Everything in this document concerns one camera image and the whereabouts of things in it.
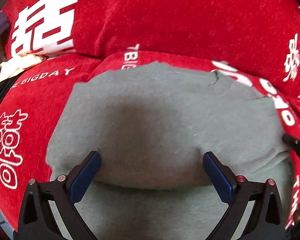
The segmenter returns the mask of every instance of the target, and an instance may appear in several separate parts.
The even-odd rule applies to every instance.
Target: metal screw head
[[[275,184],[275,182],[274,182],[273,179],[269,179],[269,180],[268,180],[268,183],[269,183],[271,186],[273,186],[273,185]]]
[[[60,175],[58,177],[58,181],[64,181],[66,179],[66,176],[65,175]]]
[[[29,185],[33,185],[35,183],[35,179],[30,179],[28,183]]]
[[[240,182],[245,182],[246,181],[246,177],[243,176],[243,175],[238,175],[237,176],[237,180],[240,181]]]

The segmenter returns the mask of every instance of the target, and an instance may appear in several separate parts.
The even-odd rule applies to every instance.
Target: red screw
[[[237,176],[237,180],[240,181],[240,182],[245,182],[245,181],[246,181],[246,178],[245,178],[245,176],[243,176],[243,175],[238,175],[238,176]]]
[[[273,186],[273,185],[275,184],[275,182],[274,182],[273,179],[269,179],[269,180],[268,180],[268,183],[269,183],[271,186]]]

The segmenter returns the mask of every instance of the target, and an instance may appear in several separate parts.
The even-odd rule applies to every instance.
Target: red fabric
[[[218,69],[221,73],[245,85],[254,86],[262,94],[273,98],[284,130],[300,138],[300,117],[286,103],[285,95],[273,88],[268,81],[224,64],[220,65],[217,62],[195,57],[136,50],[110,55],[103,62],[77,54],[46,60],[26,71],[0,105],[0,134],[4,138],[4,133],[7,132],[18,141],[17,144],[10,145],[10,148],[7,144],[0,143],[0,166],[4,164],[0,169],[0,208],[15,229],[28,180],[30,178],[36,178],[39,182],[50,180],[51,168],[45,163],[47,146],[73,85],[76,82],[87,82],[108,70],[125,71],[131,63],[131,60],[127,60],[128,55],[131,54],[135,55],[134,61],[138,61],[138,65],[157,60],[175,67],[200,71],[210,72]],[[296,208],[300,201],[300,160],[294,152],[291,152],[291,156],[295,164],[296,176],[292,202],[296,201],[292,206]],[[7,183],[9,176],[5,169],[11,175],[9,183]]]
[[[9,0],[4,6],[12,26],[8,55],[18,13],[38,1]],[[57,2],[52,3],[59,10]],[[295,0],[78,0],[60,12],[70,9],[71,38],[79,53],[104,59],[139,43],[142,50],[226,60],[267,78],[285,94],[300,94],[300,65],[294,81],[282,81],[288,75],[284,63],[295,34],[300,53],[300,9]],[[49,22],[48,14],[29,29]]]
[[[204,58],[226,60],[246,73],[261,93],[268,95],[260,86],[259,78],[254,76],[268,79],[277,88],[275,96],[279,95],[293,107],[293,110],[290,106],[278,109],[279,117],[287,114],[286,110],[293,115],[294,124],[289,126],[282,122],[283,127],[300,138],[300,64],[295,79],[283,82],[288,75],[284,63],[291,51],[289,42],[296,34],[297,45],[293,49],[299,50],[295,56],[300,59],[300,9],[295,0],[72,0],[71,5],[61,1],[63,5],[60,0],[9,0],[3,9],[12,26],[6,46],[8,57],[12,44],[18,43],[20,46],[14,48],[17,52],[26,51],[27,47],[28,51],[38,54],[75,50],[104,59],[100,64],[100,60],[71,54],[45,61],[25,72],[17,87],[3,100],[0,116],[6,113],[3,117],[25,118],[21,121],[22,127],[17,126],[20,141],[15,151],[23,157],[19,166],[13,166],[18,186],[9,189],[0,180],[0,208],[14,228],[26,182],[33,177],[39,181],[50,178],[51,170],[44,161],[46,147],[73,84],[86,82],[108,69],[159,60],[178,67],[210,71],[216,67]],[[29,12],[34,5],[37,8],[31,14],[19,14]],[[36,21],[22,32],[25,22],[34,18]],[[17,30],[19,34],[12,38]],[[133,60],[135,54],[124,57],[119,52],[137,43],[144,50],[139,51],[138,60]],[[72,67],[75,69],[68,76],[61,74]],[[238,75],[240,71],[235,74],[231,71],[230,75]],[[280,99],[276,102],[285,106]],[[300,160],[291,154],[296,175],[293,211],[300,201]]]

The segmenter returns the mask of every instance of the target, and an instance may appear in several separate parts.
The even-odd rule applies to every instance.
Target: white lettering
[[[22,82],[21,82],[21,85],[23,85],[24,83],[26,83],[28,80],[28,78],[24,79]]]
[[[20,83],[20,81],[18,81],[17,83],[15,83],[15,84],[13,85],[13,88],[16,88],[16,87],[18,86],[19,83]]]
[[[39,79],[42,79],[42,78],[46,77],[48,74],[49,74],[48,72],[42,73],[40,75]]]
[[[58,76],[59,75],[59,70],[53,71],[48,77],[51,76]]]
[[[39,75],[33,76],[32,79],[31,79],[31,82],[37,80],[38,78],[39,78]]]
[[[124,64],[129,63],[129,64],[136,64],[138,63],[137,60],[129,60],[128,62],[124,62]]]
[[[226,75],[226,76],[235,77],[235,78],[237,78],[237,82],[239,82],[245,86],[252,87],[251,80],[242,74],[229,72],[229,71],[225,71],[225,70],[218,70],[218,72],[221,72],[223,75]]]
[[[272,98],[275,109],[286,109],[289,107],[289,105],[283,101],[281,96],[279,95],[273,96],[270,94],[268,94],[267,96]]]
[[[260,78],[259,82],[261,86],[270,94],[276,95],[277,90],[274,88],[274,86],[266,79]]]
[[[229,65],[227,65],[227,64],[225,64],[223,62],[220,62],[220,61],[214,61],[214,60],[212,60],[211,63],[213,65],[215,65],[216,67],[221,68],[223,70],[228,70],[228,71],[232,71],[232,72],[237,72],[238,71],[236,68],[231,67],[231,66],[229,66]]]
[[[129,61],[129,60],[134,60],[138,58],[138,52],[134,51],[134,52],[126,52],[124,54],[124,61]]]
[[[297,190],[296,193],[295,193],[295,194],[293,195],[293,197],[292,197],[292,198],[293,198],[292,207],[296,206],[297,203],[298,203],[298,200],[299,200],[298,194],[299,194],[299,190]]]
[[[281,112],[281,116],[282,116],[282,119],[285,122],[285,124],[288,126],[292,126],[296,123],[293,118],[293,115],[290,113],[289,110],[283,110]]]
[[[293,184],[293,187],[299,187],[300,186],[300,180],[299,180],[299,175],[297,175],[296,182]]]
[[[66,69],[65,69],[65,72],[66,72],[65,75],[66,75],[66,76],[69,75],[69,72],[70,72],[71,70],[73,70],[73,69],[75,69],[75,68],[74,68],[74,67],[73,67],[73,68],[70,68],[70,69],[67,69],[67,68],[66,68]]]
[[[123,65],[122,67],[121,67],[121,70],[122,69],[129,69],[129,68],[135,68],[137,65],[136,64],[126,64],[126,65]]]
[[[285,229],[287,230],[289,228],[289,226],[294,226],[294,221],[292,219],[290,219],[289,223],[286,225]]]
[[[134,47],[127,47],[127,49],[131,50],[139,50],[140,44],[135,45]]]

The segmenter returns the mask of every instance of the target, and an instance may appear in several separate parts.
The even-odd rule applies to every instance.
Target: gray cloth
[[[154,62],[76,84],[46,161],[55,179],[100,152],[102,168],[76,207],[101,240],[205,239],[227,205],[202,153],[249,180],[273,178],[287,215],[293,174],[281,135],[272,99],[254,88]]]

